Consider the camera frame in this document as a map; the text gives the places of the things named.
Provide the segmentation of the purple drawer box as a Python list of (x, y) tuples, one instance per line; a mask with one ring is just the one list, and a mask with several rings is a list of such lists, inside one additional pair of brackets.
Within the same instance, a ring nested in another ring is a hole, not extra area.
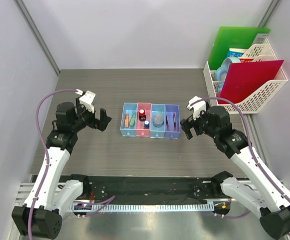
[[(172, 115), (172, 130), (166, 131), (166, 113), (167, 112), (171, 112)], [(173, 113), (176, 113), (176, 117), (177, 117), (177, 131), (174, 131), (174, 127), (173, 127)], [(180, 129), (180, 113), (179, 113), (179, 105), (175, 105), (175, 104), (166, 104), (165, 105), (165, 135), (164, 138), (165, 139), (178, 139), (180, 137), (181, 134), (181, 129)]]

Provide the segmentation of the orange utility knife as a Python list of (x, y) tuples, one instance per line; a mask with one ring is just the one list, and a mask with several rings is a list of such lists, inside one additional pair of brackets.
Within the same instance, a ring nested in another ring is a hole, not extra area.
[(130, 122), (130, 115), (127, 113), (125, 114), (125, 118), (124, 118), (124, 128), (129, 127), (129, 122)]

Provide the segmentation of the light blue drawer box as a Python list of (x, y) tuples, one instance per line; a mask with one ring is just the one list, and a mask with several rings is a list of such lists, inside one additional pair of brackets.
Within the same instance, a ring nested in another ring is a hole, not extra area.
[(137, 103), (125, 102), (123, 104), (122, 118), (120, 124), (120, 132), (124, 137), (135, 137), (137, 115)]

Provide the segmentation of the green correction tape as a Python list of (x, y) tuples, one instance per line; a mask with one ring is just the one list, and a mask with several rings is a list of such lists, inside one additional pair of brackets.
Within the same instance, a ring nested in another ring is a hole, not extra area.
[(130, 118), (129, 126), (133, 127), (136, 122), (136, 113), (134, 112)]

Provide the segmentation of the clear paper clip jar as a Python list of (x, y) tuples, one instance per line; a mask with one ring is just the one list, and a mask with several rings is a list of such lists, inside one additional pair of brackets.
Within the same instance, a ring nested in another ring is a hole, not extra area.
[(161, 128), (164, 125), (164, 115), (162, 113), (155, 113), (152, 121), (155, 128)]

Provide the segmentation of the red ink bottle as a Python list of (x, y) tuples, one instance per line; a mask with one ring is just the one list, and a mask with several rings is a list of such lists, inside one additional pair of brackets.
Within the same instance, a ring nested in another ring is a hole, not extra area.
[(145, 110), (143, 108), (138, 110), (138, 119), (141, 122), (146, 121), (146, 112), (145, 112)]

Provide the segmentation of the pink drawer box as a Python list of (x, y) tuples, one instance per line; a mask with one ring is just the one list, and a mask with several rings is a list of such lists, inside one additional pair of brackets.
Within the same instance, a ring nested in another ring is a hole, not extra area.
[(150, 137), (150, 129), (144, 129), (144, 122), (139, 121), (138, 119), (138, 110), (144, 109), (146, 112), (146, 120), (149, 122), (151, 121), (151, 107), (152, 104), (148, 102), (139, 102), (137, 103), (137, 110), (136, 110), (136, 136), (137, 137)]

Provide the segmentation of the dark red pen refill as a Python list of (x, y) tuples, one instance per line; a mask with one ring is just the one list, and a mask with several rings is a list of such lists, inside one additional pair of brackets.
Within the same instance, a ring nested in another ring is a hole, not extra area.
[(166, 131), (169, 132), (172, 130), (172, 115), (171, 112), (166, 113)]

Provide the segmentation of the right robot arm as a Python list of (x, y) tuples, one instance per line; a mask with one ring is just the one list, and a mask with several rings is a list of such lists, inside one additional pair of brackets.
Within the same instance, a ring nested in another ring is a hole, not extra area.
[(198, 136), (211, 137), (217, 149), (243, 170), (256, 187), (251, 190), (223, 171), (212, 178), (211, 193), (218, 198), (226, 195), (237, 200), (258, 217), (262, 228), (273, 239), (289, 234), (290, 191), (264, 164), (248, 137), (233, 129), (226, 109), (207, 107), (204, 101), (189, 104), (187, 109), (193, 114), (180, 122), (186, 137), (192, 138), (192, 129)]

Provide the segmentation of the magenta folder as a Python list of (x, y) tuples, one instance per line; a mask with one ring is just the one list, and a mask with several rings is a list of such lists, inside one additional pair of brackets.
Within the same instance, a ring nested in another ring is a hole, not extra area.
[(263, 84), (273, 80), (283, 62), (273, 60), (231, 64), (220, 97), (235, 104), (245, 100)]

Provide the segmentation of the white file organizer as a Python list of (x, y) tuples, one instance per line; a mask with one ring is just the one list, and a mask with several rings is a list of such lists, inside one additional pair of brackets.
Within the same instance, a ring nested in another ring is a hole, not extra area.
[(253, 44), (244, 54), (250, 62), (234, 63), (225, 79), (217, 80), (216, 71), (205, 64), (203, 74), (210, 97), (234, 102), (244, 114), (257, 114), (288, 82), (270, 42)]

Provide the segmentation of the blue tape roll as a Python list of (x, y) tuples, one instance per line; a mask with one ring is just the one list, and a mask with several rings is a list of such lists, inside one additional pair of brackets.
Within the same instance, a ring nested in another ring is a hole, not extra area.
[(231, 64), (240, 63), (240, 59), (237, 57), (227, 57), (221, 64), (221, 66), (214, 72), (214, 78), (216, 81), (225, 81), (229, 67)]

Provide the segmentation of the red white book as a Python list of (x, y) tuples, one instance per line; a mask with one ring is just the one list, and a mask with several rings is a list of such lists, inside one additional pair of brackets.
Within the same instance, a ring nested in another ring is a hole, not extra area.
[(239, 60), (242, 63), (249, 63), (249, 62), (252, 62), (254, 59), (253, 58), (239, 58)]

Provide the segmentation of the green folder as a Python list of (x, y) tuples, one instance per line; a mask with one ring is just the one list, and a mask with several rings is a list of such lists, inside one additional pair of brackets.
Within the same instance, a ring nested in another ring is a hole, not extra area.
[(225, 60), (230, 48), (248, 49), (257, 34), (268, 34), (268, 27), (222, 26), (219, 28), (208, 59), (210, 70), (216, 70)]

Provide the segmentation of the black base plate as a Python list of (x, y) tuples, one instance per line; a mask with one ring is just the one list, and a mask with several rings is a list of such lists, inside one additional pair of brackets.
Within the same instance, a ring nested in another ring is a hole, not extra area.
[(90, 187), (83, 193), (102, 202), (114, 196), (119, 205), (171, 205), (228, 199), (214, 178), (88, 176)]

